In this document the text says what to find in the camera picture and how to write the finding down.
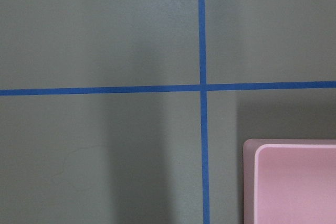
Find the pink plastic tray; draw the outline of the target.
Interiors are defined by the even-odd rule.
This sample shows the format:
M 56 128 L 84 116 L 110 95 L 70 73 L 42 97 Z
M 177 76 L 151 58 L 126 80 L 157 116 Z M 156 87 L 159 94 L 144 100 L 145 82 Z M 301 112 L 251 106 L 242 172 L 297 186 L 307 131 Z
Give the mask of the pink plastic tray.
M 335 223 L 335 140 L 243 144 L 244 223 Z

